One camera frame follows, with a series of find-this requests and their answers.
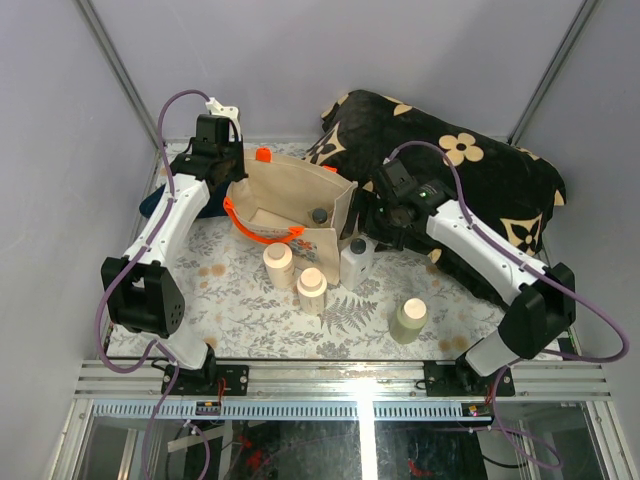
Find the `clear square bottle black cap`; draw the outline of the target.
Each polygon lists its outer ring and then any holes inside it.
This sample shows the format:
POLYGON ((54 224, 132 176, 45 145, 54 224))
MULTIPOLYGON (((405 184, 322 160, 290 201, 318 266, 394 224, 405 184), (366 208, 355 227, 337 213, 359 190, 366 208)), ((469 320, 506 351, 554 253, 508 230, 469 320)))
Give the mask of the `clear square bottle black cap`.
POLYGON ((330 224, 329 212, 324 208, 315 208, 311 211, 310 218, 316 228, 326 227, 330 224))

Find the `white square bottle black cap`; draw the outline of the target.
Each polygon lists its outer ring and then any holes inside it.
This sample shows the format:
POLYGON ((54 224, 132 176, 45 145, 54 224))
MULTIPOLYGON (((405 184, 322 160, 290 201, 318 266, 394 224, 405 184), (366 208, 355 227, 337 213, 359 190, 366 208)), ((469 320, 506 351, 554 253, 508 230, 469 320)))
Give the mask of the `white square bottle black cap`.
POLYGON ((341 251, 340 282, 353 291, 370 275, 373 266, 374 244, 365 237, 356 237, 341 251))

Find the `short beige cylindrical bottle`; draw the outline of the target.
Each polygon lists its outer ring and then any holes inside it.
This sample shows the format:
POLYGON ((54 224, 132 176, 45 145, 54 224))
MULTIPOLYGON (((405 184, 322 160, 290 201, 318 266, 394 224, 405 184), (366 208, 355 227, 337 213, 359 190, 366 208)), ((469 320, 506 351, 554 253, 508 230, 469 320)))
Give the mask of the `short beige cylindrical bottle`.
POLYGON ((299 305, 309 315, 320 315, 326 306, 327 280, 317 268, 306 268, 297 280, 299 305))

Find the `beige canvas tote bag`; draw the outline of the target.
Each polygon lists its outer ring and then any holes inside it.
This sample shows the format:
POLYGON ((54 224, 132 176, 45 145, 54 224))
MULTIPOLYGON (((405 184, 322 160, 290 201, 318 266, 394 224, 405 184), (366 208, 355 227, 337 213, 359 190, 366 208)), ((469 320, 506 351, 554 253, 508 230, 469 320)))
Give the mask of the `beige canvas tote bag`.
POLYGON ((315 267, 329 284, 338 284, 340 234, 357 184, 331 167, 268 148, 246 149, 244 164, 247 177, 231 183, 223 201, 235 230, 262 246, 287 244, 297 268, 315 267), (329 212, 329 225, 313 225, 315 208, 329 212))

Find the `green cylindrical bottle beige cap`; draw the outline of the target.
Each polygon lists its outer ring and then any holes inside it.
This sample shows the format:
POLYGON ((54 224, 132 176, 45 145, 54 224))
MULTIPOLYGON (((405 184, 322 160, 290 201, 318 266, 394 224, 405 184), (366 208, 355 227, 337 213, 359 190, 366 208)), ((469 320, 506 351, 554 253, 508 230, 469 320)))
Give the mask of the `green cylindrical bottle beige cap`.
POLYGON ((428 309, 419 298, 410 298, 400 304, 389 321, 389 333, 399 344, 415 341, 428 320, 428 309))

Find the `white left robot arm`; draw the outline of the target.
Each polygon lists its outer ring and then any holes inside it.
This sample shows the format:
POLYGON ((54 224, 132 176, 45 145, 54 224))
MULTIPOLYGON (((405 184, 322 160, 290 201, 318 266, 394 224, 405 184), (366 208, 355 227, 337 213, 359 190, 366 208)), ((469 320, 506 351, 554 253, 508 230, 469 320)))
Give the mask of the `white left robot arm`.
POLYGON ((213 350, 184 321, 185 299, 172 269, 196 217, 217 188, 232 231, 264 252, 273 280, 289 287, 297 269, 315 268, 324 285, 340 280, 340 238, 357 184, 332 167, 243 146, 238 112, 201 114, 187 152, 166 166, 167 184, 138 239, 101 267, 98 308, 149 339, 185 370, 197 394, 219 381, 213 350))

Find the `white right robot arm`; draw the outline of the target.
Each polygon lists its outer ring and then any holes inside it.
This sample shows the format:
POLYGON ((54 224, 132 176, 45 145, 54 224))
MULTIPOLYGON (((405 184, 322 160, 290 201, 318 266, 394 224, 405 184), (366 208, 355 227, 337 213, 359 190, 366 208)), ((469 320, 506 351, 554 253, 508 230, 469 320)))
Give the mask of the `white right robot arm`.
POLYGON ((408 239, 448 249, 506 306, 497 329, 459 357, 463 392, 482 392, 497 370, 536 357, 574 323, 575 276, 567 266, 549 267, 520 251, 473 216, 461 193, 438 180, 419 183, 400 160, 376 170, 372 182, 356 204, 361 232, 398 250, 408 239))

